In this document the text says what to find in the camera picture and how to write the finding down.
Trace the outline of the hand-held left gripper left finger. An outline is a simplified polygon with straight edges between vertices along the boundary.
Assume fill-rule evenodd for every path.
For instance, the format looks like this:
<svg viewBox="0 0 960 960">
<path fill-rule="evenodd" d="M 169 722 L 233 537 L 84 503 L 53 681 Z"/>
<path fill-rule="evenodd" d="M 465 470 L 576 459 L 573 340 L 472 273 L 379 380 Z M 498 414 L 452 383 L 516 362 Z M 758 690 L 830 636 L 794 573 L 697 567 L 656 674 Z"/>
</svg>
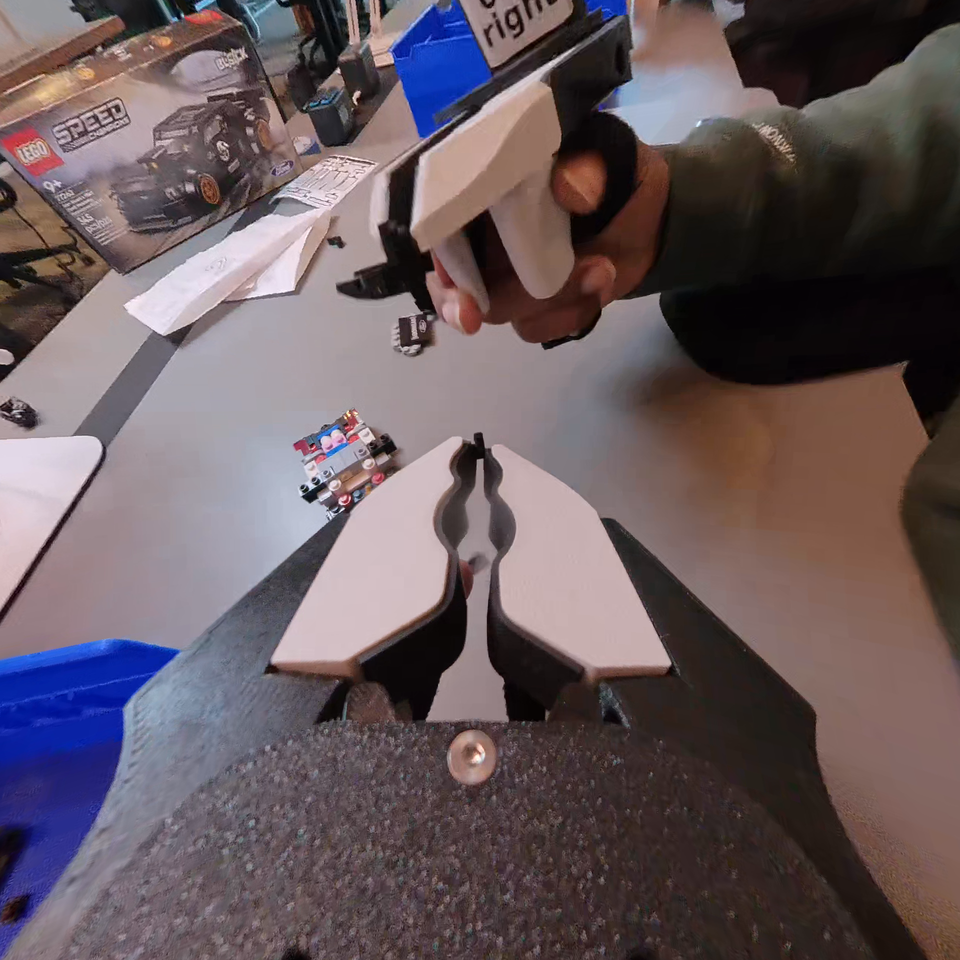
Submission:
<svg viewBox="0 0 960 960">
<path fill-rule="evenodd" d="M 359 679 L 452 598 L 462 534 L 443 529 L 470 447 L 447 439 L 354 507 L 270 657 L 278 672 Z"/>
</svg>

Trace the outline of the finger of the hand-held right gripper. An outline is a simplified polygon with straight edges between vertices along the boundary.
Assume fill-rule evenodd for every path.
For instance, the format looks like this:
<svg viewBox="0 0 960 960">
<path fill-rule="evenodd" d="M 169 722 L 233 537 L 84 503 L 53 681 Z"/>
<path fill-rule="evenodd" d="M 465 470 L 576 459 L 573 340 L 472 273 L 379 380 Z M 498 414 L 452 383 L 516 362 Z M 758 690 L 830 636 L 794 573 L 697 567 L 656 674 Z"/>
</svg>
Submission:
<svg viewBox="0 0 960 960">
<path fill-rule="evenodd" d="M 419 240 L 426 210 L 426 156 L 428 148 L 409 148 L 374 174 L 369 203 L 369 233 L 374 239 L 380 241 L 381 229 L 392 225 Z"/>
<path fill-rule="evenodd" d="M 456 126 L 417 163 L 410 233 L 435 250 L 534 175 L 549 175 L 562 140 L 554 94 L 525 78 Z"/>
</svg>

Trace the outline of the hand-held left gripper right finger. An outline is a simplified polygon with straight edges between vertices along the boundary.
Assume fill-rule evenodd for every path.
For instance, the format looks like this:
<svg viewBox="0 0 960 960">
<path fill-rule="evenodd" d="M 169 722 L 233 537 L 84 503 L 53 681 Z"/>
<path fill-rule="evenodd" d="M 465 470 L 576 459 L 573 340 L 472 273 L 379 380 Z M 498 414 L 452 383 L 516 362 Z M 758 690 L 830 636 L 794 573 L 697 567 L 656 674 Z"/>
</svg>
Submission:
<svg viewBox="0 0 960 960">
<path fill-rule="evenodd" d="M 509 447 L 489 455 L 506 626 L 589 682 L 665 676 L 671 658 L 597 510 Z"/>
</svg>

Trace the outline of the brick car model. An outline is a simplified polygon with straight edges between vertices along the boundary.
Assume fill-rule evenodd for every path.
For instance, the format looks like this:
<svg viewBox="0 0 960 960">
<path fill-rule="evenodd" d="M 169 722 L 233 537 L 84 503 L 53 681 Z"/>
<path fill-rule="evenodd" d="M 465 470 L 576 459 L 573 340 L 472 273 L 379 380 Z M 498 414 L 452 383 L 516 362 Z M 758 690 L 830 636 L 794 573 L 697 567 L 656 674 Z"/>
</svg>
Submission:
<svg viewBox="0 0 960 960">
<path fill-rule="evenodd" d="M 349 514 L 398 470 L 398 446 L 356 409 L 347 409 L 293 444 L 305 474 L 298 494 L 320 506 L 328 522 Z"/>
</svg>

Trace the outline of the large blue plastic bin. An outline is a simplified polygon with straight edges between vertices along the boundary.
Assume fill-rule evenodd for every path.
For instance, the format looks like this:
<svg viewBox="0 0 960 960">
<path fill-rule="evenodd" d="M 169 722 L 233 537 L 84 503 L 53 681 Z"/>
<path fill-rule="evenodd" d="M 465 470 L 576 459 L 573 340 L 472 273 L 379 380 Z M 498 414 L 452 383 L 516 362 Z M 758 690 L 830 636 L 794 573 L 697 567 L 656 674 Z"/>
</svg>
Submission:
<svg viewBox="0 0 960 960">
<path fill-rule="evenodd" d="M 113 783 L 126 704 L 179 650 L 106 639 L 1 661 L 6 954 L 89 834 Z"/>
</svg>

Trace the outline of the person's right forearm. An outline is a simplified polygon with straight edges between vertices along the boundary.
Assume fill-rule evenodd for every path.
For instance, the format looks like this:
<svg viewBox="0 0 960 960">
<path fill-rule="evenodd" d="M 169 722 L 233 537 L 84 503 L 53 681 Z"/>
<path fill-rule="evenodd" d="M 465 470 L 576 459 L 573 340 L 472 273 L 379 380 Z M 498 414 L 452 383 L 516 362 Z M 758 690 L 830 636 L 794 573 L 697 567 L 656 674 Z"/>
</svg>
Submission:
<svg viewBox="0 0 960 960">
<path fill-rule="evenodd" d="M 634 296 L 957 270 L 959 27 L 866 85 L 713 118 L 661 153 L 668 198 Z"/>
</svg>

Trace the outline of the toy car set box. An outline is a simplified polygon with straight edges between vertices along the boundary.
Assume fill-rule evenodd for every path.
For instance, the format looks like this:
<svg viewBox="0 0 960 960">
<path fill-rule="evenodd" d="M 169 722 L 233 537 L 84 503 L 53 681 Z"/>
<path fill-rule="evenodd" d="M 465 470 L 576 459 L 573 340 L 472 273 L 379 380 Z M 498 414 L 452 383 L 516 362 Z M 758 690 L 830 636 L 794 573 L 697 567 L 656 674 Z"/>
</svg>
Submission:
<svg viewBox="0 0 960 960">
<path fill-rule="evenodd" d="M 215 8 L 3 93 L 1 146 L 119 274 L 303 171 L 254 42 Z"/>
</svg>

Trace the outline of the person's right hand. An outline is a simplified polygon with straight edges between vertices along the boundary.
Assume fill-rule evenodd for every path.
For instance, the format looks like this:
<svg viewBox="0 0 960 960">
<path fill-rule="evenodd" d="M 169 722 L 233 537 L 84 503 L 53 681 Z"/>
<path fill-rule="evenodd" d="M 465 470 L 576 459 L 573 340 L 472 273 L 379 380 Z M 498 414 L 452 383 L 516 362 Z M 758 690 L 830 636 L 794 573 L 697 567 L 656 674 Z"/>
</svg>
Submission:
<svg viewBox="0 0 960 960">
<path fill-rule="evenodd" d="M 554 344 L 594 328 L 604 307 L 624 299 L 644 280 L 656 259 L 666 212 L 669 170 L 657 150 L 635 142 L 635 171 L 629 200 L 590 242 L 576 246 L 573 270 L 558 294 L 537 299 L 517 279 L 496 228 L 485 226 L 482 277 L 488 306 L 457 285 L 432 253 L 426 282 L 438 318 L 464 335 L 483 326 L 510 326 L 526 343 Z"/>
</svg>

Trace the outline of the white sticker sheet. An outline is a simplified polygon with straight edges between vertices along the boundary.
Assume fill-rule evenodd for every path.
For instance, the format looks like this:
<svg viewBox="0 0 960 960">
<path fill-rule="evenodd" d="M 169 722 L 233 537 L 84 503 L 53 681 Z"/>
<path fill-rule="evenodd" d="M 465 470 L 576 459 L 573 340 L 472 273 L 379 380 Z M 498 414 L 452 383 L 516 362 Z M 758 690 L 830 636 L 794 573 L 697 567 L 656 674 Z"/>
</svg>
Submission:
<svg viewBox="0 0 960 960">
<path fill-rule="evenodd" d="M 278 191 L 277 201 L 292 201 L 315 210 L 333 210 L 378 168 L 378 162 L 329 154 Z"/>
</svg>

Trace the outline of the small black box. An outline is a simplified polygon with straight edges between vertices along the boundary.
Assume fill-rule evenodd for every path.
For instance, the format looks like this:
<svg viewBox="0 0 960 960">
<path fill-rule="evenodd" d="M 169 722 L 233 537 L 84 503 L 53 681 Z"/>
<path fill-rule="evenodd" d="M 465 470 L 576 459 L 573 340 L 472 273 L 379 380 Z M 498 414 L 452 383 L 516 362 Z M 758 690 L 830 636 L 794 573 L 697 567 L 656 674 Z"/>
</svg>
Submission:
<svg viewBox="0 0 960 960">
<path fill-rule="evenodd" d="M 321 87 L 302 111 L 321 146 L 339 147 L 352 140 L 356 130 L 354 99 L 344 87 Z"/>
<path fill-rule="evenodd" d="M 380 77 L 374 52 L 364 40 L 349 44 L 338 57 L 338 69 L 348 95 L 357 102 L 367 102 L 380 90 Z"/>
</svg>

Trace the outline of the small blue bin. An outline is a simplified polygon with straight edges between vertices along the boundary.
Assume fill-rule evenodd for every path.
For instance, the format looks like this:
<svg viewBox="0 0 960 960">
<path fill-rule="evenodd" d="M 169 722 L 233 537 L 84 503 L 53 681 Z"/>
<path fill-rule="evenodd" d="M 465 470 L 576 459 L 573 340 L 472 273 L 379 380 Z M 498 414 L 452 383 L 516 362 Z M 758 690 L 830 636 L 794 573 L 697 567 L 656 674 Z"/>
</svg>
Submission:
<svg viewBox="0 0 960 960">
<path fill-rule="evenodd" d="M 459 2 L 428 6 L 390 54 L 421 138 L 438 129 L 437 114 L 493 76 Z"/>
</svg>

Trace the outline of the white numbered paper bag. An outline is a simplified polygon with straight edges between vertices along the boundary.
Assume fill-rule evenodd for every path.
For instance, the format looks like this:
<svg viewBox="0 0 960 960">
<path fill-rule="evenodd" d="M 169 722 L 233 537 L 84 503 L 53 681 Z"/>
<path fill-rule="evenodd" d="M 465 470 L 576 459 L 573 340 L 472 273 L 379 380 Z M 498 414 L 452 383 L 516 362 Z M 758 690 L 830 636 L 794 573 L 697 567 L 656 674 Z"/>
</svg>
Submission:
<svg viewBox="0 0 960 960">
<path fill-rule="evenodd" d="M 128 300 L 126 312 L 154 333 L 189 327 L 270 266 L 323 219 L 320 210 L 270 213 L 190 257 Z"/>
</svg>

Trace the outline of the white book stand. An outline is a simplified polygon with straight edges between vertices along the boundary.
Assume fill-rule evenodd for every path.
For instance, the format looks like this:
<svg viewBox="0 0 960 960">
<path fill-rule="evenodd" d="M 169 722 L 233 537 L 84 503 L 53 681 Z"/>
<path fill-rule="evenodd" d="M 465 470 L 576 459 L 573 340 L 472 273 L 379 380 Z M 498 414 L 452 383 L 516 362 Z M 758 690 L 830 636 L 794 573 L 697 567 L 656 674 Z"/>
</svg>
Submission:
<svg viewBox="0 0 960 960">
<path fill-rule="evenodd" d="M 1 610 L 5 611 L 102 465 L 99 438 L 1 441 Z"/>
</svg>

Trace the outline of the person's torso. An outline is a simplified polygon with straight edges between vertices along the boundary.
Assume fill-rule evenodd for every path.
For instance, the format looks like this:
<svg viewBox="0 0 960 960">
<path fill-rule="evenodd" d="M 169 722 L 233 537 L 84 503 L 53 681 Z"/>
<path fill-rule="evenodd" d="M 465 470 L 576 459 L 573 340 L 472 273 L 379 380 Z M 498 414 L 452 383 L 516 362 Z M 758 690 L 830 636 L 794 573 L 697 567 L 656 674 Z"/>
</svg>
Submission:
<svg viewBox="0 0 960 960">
<path fill-rule="evenodd" d="M 932 609 L 959 659 L 959 401 L 908 475 L 901 521 Z"/>
</svg>

